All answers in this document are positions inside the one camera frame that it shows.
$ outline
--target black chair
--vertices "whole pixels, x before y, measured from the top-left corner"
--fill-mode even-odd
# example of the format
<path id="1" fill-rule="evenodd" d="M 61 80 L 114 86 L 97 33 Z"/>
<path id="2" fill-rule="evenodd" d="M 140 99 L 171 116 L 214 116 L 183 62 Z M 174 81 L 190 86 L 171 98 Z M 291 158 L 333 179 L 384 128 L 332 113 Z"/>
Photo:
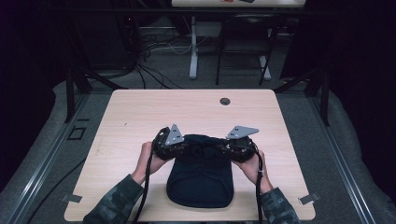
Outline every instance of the black chair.
<path id="1" fill-rule="evenodd" d="M 262 72 L 261 85 L 271 58 L 278 30 L 284 22 L 285 19 L 281 16 L 260 14 L 238 14 L 225 21 L 219 34 L 216 85 L 219 85 L 220 68 L 260 68 Z M 221 66 L 221 59 L 224 53 L 255 55 L 259 62 L 260 57 L 265 57 L 265 64 L 262 65 L 260 63 L 260 66 L 246 66 L 245 64 L 243 66 Z"/>

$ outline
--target black pouch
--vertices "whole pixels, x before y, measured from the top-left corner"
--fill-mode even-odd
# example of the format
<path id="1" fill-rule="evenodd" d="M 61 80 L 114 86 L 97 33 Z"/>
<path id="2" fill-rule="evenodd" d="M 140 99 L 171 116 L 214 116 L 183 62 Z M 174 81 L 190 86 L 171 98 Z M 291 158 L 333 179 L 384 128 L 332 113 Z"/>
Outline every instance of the black pouch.
<path id="1" fill-rule="evenodd" d="M 188 148 L 175 158 L 166 185 L 169 199 L 188 207 L 227 207 L 233 200 L 231 161 L 216 148 L 224 139 L 188 134 L 184 143 Z"/>

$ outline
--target light wood desk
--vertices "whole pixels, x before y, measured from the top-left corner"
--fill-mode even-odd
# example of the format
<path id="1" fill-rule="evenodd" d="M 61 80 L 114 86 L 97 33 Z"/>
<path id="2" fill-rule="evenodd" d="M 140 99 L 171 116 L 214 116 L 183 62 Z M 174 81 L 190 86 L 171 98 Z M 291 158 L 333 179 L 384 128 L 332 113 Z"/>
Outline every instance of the light wood desk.
<path id="1" fill-rule="evenodd" d="M 235 8 L 235 14 L 238 12 L 240 7 L 252 7 L 252 8 L 271 8 L 271 7 L 288 7 L 288 8 L 302 8 L 304 7 L 305 0 L 255 0 L 253 3 L 247 3 L 239 0 L 233 0 L 232 2 L 225 2 L 223 0 L 172 0 L 173 7 L 227 7 Z M 198 49 L 196 41 L 197 23 L 195 17 L 191 18 L 191 63 L 190 63 L 190 79 L 197 78 L 197 67 L 198 67 Z M 265 65 L 265 57 L 260 57 L 260 64 L 262 67 Z M 271 80 L 269 69 L 265 71 L 265 80 Z"/>
<path id="2" fill-rule="evenodd" d="M 229 105 L 219 100 L 229 98 Z M 81 221 L 99 200 L 136 166 L 142 143 L 158 131 L 177 124 L 181 133 L 224 138 L 235 126 L 259 129 L 250 138 L 264 151 L 270 179 L 280 187 L 300 219 L 312 219 L 312 204 L 298 198 L 308 194 L 276 96 L 270 90 L 122 90 L 114 91 L 64 217 Z M 140 221 L 257 220 L 255 187 L 233 165 L 234 197 L 220 209 L 197 209 L 171 202 L 165 191 L 174 161 L 150 177 Z M 135 215 L 140 200 L 134 207 Z"/>

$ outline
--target person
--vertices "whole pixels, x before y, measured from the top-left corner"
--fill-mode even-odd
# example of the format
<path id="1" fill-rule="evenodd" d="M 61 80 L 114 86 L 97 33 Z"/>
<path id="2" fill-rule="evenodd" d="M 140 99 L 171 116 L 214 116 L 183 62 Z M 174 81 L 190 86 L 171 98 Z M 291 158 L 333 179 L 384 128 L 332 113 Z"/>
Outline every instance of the person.
<path id="1" fill-rule="evenodd" d="M 145 181 L 146 166 L 151 151 L 151 142 L 144 143 L 134 171 L 111 189 L 100 202 L 86 215 L 83 223 L 126 223 L 137 200 L 143 193 L 141 185 Z M 288 202 L 279 188 L 274 188 L 268 174 L 265 172 L 264 153 L 260 150 L 263 162 L 263 177 L 261 182 L 262 210 L 268 223 L 301 223 L 294 208 Z M 155 154 L 150 165 L 150 174 L 157 172 L 167 161 Z M 255 184 L 258 175 L 259 157 L 255 155 L 248 161 L 239 163 L 233 161 Z"/>

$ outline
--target white desk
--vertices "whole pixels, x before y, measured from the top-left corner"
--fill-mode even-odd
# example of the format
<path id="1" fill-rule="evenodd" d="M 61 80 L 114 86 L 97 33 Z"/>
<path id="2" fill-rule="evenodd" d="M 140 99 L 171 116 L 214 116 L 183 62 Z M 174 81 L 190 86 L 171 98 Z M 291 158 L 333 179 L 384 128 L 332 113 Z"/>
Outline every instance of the white desk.
<path id="1" fill-rule="evenodd" d="M 219 100 L 227 97 L 229 105 Z M 143 142 L 177 124 L 181 133 L 224 138 L 235 126 L 257 128 L 250 138 L 264 151 L 269 177 L 280 187 L 300 219 L 315 216 L 312 204 L 298 198 L 308 194 L 276 96 L 269 90 L 123 90 L 114 91 L 64 217 L 81 221 L 99 200 L 136 166 Z M 252 221 L 258 219 L 255 187 L 233 165 L 234 197 L 228 207 L 198 209 L 181 206 L 166 195 L 169 161 L 150 177 L 148 197 L 140 221 Z M 134 207 L 133 219 L 140 204 Z"/>
<path id="2" fill-rule="evenodd" d="M 305 0 L 255 0 L 253 3 L 247 3 L 239 0 L 233 0 L 232 2 L 225 2 L 223 0 L 172 0 L 173 7 L 293 7 L 301 8 L 304 7 Z M 191 64 L 190 64 L 190 79 L 197 78 L 197 67 L 198 67 L 198 48 L 196 47 L 196 21 L 192 17 L 191 20 Z M 265 65 L 265 58 L 260 57 L 260 64 Z M 270 80 L 271 75 L 269 69 L 267 69 L 265 80 Z"/>

